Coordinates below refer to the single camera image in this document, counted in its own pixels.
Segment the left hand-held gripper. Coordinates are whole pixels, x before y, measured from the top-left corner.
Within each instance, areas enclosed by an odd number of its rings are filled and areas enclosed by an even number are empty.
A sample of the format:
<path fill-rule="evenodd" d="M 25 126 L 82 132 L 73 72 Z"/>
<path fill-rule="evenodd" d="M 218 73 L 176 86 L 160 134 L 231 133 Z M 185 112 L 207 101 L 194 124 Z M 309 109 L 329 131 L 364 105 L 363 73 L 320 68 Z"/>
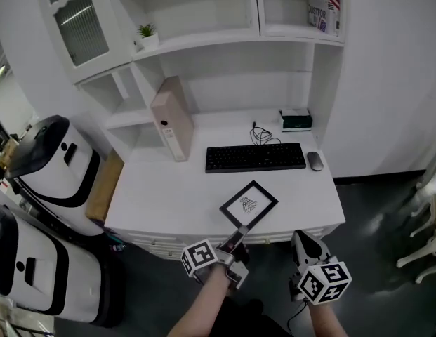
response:
<path fill-rule="evenodd" d="M 203 284 L 215 265 L 224 267 L 225 276 L 230 280 L 231 289 L 239 289 L 249 275 L 249 270 L 241 260 L 237 260 L 234 251 L 242 243 L 249 229 L 240 226 L 231 236 L 217 246 L 208 239 L 186 246 L 180 261 L 188 277 Z"/>

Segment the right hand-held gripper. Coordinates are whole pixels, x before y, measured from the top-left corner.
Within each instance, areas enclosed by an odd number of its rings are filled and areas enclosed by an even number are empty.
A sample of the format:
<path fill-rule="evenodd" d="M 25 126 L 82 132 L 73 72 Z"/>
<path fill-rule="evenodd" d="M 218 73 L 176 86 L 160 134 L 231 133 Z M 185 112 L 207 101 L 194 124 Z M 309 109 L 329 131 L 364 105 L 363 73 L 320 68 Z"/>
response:
<path fill-rule="evenodd" d="M 291 242 L 299 271 L 289 285 L 292 301 L 322 305 L 340 299 L 352 282 L 347 265 L 335 258 L 323 262 L 330 256 L 329 250 L 321 239 L 309 232 L 296 230 Z"/>

